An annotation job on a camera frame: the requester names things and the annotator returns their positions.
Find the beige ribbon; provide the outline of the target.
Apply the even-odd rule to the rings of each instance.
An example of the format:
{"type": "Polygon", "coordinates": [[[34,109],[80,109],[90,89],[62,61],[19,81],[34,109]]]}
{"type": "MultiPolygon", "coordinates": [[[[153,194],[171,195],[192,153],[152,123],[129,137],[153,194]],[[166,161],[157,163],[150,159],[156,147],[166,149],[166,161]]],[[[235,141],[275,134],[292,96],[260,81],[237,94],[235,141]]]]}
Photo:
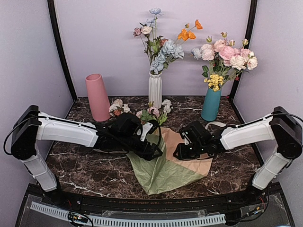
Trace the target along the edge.
{"type": "Polygon", "coordinates": [[[227,126],[227,124],[222,123],[222,122],[213,121],[213,122],[207,123],[206,126],[205,126],[205,129],[208,130],[210,126],[216,126],[216,127],[219,127],[219,128],[224,128],[224,127],[227,126]]]}

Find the flower bouquet green paper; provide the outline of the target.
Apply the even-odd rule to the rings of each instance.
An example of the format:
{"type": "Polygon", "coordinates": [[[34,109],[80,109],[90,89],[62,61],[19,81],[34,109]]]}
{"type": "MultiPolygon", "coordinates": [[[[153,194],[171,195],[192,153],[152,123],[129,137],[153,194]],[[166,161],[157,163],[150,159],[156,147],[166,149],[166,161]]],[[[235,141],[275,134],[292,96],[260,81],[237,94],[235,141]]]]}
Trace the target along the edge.
{"type": "Polygon", "coordinates": [[[132,112],[129,105],[123,103],[121,99],[116,99],[109,108],[109,114],[112,117],[118,117],[123,113],[135,114],[140,120],[141,123],[147,123],[150,120],[156,120],[161,126],[166,122],[168,114],[172,111],[173,106],[172,102],[168,99],[165,99],[160,107],[156,107],[154,102],[148,103],[148,108],[144,108],[140,111],[132,112]]]}

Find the green wrapping paper sheet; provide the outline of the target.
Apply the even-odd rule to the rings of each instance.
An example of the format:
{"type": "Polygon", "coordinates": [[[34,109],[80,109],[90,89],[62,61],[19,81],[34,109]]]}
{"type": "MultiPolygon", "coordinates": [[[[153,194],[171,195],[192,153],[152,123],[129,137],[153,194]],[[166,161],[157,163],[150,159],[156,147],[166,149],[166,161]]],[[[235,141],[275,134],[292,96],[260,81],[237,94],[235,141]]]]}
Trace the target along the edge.
{"type": "Polygon", "coordinates": [[[147,195],[169,192],[191,184],[204,176],[179,166],[166,159],[166,145],[161,139],[162,156],[151,161],[144,160],[134,153],[127,154],[135,177],[147,195]]]}

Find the beige kraft wrapping paper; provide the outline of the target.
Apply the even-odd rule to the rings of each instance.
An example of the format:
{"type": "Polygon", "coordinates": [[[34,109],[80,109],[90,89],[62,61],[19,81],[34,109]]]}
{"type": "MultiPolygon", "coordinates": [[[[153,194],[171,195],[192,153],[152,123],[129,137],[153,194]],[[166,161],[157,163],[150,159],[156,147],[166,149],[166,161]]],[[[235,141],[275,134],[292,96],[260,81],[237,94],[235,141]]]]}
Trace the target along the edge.
{"type": "Polygon", "coordinates": [[[173,163],[182,166],[188,170],[191,170],[197,174],[200,174],[204,177],[206,177],[209,173],[212,159],[205,159],[205,160],[178,160],[173,156],[173,153],[175,152],[177,145],[179,143],[183,143],[184,140],[181,138],[181,136],[174,132],[170,128],[161,127],[161,135],[164,139],[165,145],[166,145],[166,159],[169,161],[172,161],[173,163]]]}

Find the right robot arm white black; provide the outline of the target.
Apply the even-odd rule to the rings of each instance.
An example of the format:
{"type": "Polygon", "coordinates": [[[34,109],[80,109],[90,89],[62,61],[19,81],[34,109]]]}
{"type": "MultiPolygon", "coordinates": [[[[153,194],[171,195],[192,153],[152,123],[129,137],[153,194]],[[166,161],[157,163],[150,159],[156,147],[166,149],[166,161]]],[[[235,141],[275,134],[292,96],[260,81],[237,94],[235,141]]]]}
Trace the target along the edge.
{"type": "Polygon", "coordinates": [[[255,171],[242,194],[242,202],[252,205],[271,181],[302,154],[302,122],[302,118],[288,113],[281,106],[260,119],[244,124],[228,125],[213,121],[203,126],[194,121],[180,130],[184,141],[177,145],[173,156],[189,161],[200,160],[201,155],[207,154],[211,159],[237,147],[274,141],[276,145],[272,155],[255,171]]]}

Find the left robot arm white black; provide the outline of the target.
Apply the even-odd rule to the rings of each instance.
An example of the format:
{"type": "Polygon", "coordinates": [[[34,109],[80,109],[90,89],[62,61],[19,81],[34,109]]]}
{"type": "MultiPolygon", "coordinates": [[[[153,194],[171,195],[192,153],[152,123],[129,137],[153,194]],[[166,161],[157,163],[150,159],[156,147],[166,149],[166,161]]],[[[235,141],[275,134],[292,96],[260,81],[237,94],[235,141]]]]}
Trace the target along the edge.
{"type": "Polygon", "coordinates": [[[107,123],[77,122],[48,115],[39,111],[37,105],[31,105],[4,139],[3,151],[23,163],[52,203],[63,206],[67,196],[58,177],[41,156],[38,141],[76,144],[108,154],[132,152],[151,161],[163,154],[161,136],[158,136],[157,142],[149,142],[146,136],[159,129],[156,120],[142,124],[132,113],[122,113],[107,123]]]}

